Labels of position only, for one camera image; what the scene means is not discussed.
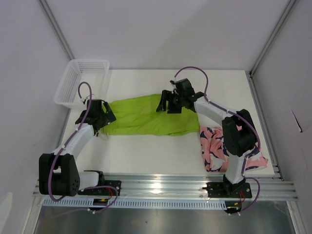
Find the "lime green shorts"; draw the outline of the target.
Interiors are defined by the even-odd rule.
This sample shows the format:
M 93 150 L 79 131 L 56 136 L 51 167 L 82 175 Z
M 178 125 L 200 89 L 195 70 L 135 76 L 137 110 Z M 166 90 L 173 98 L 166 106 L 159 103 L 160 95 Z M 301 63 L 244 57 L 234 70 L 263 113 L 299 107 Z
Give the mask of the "lime green shorts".
M 182 136 L 199 130 L 197 113 L 182 109 L 180 114 L 157 112 L 160 94 L 115 100 L 109 104 L 116 121 L 101 128 L 108 135 Z

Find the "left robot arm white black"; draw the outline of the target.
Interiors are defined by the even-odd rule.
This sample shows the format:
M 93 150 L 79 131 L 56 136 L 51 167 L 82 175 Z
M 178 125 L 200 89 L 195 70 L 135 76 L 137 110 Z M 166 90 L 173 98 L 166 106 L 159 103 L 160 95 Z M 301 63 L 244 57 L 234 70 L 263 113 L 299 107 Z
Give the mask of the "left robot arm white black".
M 49 195 L 53 201 L 77 194 L 113 196 L 115 192 L 106 185 L 103 172 L 79 172 L 76 159 L 84 146 L 115 120 L 108 102 L 101 99 L 87 101 L 87 108 L 76 120 L 75 129 L 68 139 L 52 153 L 39 157 L 39 192 Z

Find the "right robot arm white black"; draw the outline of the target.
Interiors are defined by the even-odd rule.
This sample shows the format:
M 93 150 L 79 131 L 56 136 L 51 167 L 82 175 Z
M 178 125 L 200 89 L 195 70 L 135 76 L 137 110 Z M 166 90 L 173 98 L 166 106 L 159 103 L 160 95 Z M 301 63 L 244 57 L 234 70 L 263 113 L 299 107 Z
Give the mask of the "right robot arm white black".
M 260 145 L 250 113 L 242 109 L 232 111 L 208 100 L 203 92 L 195 92 L 190 81 L 185 78 L 170 81 L 172 91 L 163 90 L 157 112 L 180 114 L 182 108 L 202 114 L 218 123 L 223 130 L 223 140 L 229 152 L 228 169 L 223 176 L 222 190 L 227 196 L 235 196 L 246 183 L 244 177 L 247 158 L 255 146 Z

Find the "pink shark print shorts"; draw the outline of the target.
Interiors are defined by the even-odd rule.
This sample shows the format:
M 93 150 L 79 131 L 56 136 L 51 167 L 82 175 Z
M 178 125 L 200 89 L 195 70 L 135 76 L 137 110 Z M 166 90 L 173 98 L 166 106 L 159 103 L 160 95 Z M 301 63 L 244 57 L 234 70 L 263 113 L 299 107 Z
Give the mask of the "pink shark print shorts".
M 224 145 L 222 128 L 210 128 L 201 125 L 199 127 L 199 136 L 205 170 L 207 172 L 226 172 L 229 166 L 229 151 Z M 267 164 L 268 159 L 255 146 L 247 160 L 246 170 L 264 169 Z

